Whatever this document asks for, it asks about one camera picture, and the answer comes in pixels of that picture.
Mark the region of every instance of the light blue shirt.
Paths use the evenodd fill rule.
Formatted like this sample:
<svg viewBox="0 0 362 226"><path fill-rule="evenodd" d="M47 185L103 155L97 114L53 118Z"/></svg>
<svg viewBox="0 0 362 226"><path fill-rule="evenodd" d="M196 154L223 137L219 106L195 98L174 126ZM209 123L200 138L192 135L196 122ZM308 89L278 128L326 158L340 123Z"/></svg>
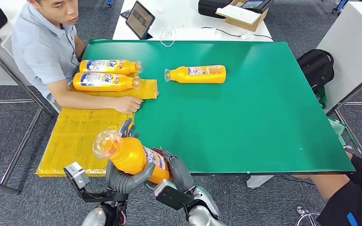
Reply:
<svg viewBox="0 0 362 226"><path fill-rule="evenodd" d="M54 102L46 84L71 81L80 64L75 56L74 25L59 29L34 6L26 3L12 33L13 57L27 80L49 101Z"/></svg>

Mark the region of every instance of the green bag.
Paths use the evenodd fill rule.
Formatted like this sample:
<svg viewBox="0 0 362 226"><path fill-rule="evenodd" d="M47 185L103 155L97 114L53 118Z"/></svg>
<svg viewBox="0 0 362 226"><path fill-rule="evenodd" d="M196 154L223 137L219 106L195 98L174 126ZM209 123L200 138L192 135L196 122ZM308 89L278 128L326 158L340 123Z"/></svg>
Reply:
<svg viewBox="0 0 362 226"><path fill-rule="evenodd" d="M321 105L322 109L327 108L327 97L325 96L325 88L324 86L320 87L317 92L315 92L318 102Z"/></svg>
<svg viewBox="0 0 362 226"><path fill-rule="evenodd" d="M338 135L339 141L341 142L342 146L346 145L345 140L342 137L342 133L345 130L345 125L342 124L340 121L327 117L329 123L331 124L332 128L334 129L335 133Z"/></svg>

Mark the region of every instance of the bottle mouth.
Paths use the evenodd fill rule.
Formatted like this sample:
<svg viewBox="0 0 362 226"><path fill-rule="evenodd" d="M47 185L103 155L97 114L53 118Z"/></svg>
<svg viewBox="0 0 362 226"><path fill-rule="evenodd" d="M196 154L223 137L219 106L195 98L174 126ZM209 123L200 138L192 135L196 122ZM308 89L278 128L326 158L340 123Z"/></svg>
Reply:
<svg viewBox="0 0 362 226"><path fill-rule="evenodd" d="M141 86L141 78L136 76L132 79L132 87L134 89L139 89Z"/></svg>
<svg viewBox="0 0 362 226"><path fill-rule="evenodd" d="M120 137L117 131L105 129L96 136L92 144L92 151L98 159L107 159L116 153L119 146Z"/></svg>
<svg viewBox="0 0 362 226"><path fill-rule="evenodd" d="M171 79L170 79L170 70L169 69L165 69L165 81L166 82L171 81Z"/></svg>
<svg viewBox="0 0 362 226"><path fill-rule="evenodd" d="M138 72L138 73L142 72L142 63L141 63L141 61L135 62L135 71Z"/></svg>

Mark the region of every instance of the man's arm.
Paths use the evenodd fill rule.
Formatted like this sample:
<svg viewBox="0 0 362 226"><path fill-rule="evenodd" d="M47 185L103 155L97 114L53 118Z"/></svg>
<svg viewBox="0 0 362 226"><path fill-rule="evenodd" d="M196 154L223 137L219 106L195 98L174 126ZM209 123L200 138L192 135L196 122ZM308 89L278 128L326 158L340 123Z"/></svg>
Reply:
<svg viewBox="0 0 362 226"><path fill-rule="evenodd" d="M80 39L80 37L78 37L78 35L74 36L74 43L75 43L75 56L77 57L78 61L81 61L82 56L84 55L85 44Z"/></svg>
<svg viewBox="0 0 362 226"><path fill-rule="evenodd" d="M72 92L66 80L47 84L53 98L61 107L74 109L115 109L131 114L140 108L142 100L136 97L97 97L84 93Z"/></svg>

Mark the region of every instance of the yellow plastic bag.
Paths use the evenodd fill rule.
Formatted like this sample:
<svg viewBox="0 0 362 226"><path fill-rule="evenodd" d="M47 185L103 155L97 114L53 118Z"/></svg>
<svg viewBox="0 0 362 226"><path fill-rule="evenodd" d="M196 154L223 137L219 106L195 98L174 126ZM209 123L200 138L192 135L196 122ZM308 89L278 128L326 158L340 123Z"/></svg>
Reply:
<svg viewBox="0 0 362 226"><path fill-rule="evenodd" d="M88 94L156 99L158 95L157 81L141 80L139 89L129 89L124 92L93 92ZM63 108L35 174L40 177L64 177L63 167L77 161L88 176L104 176L107 160L95 157L92 153L92 142L95 136L106 128L118 130L121 123L128 118L134 118L134 114L124 114L111 109L75 110Z"/></svg>

